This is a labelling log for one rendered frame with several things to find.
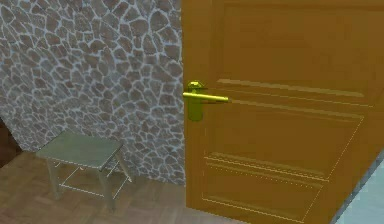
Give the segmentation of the small grey-green stool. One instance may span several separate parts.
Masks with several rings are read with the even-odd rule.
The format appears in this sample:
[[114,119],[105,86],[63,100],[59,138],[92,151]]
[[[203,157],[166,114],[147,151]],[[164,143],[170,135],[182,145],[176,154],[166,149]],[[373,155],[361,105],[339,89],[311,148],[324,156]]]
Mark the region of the small grey-green stool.
[[[117,140],[76,134],[71,131],[62,131],[58,136],[46,143],[37,152],[36,156],[46,161],[49,180],[55,199],[61,197],[64,189],[83,192],[104,199],[110,211],[116,209],[115,199],[123,186],[134,182],[134,175],[126,165],[122,152],[123,144]],[[61,165],[73,165],[75,169],[64,180],[60,181],[58,170]],[[108,179],[120,167],[125,179],[115,193],[112,192]],[[101,193],[67,185],[66,182],[77,173],[80,168],[93,170],[101,185]]]

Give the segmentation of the orange wooden room door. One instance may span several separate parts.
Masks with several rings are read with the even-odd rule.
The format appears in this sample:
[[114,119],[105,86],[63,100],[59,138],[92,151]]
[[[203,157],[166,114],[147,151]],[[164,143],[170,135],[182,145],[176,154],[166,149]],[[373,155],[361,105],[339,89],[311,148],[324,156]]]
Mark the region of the orange wooden room door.
[[384,150],[384,0],[182,0],[186,204],[331,224]]

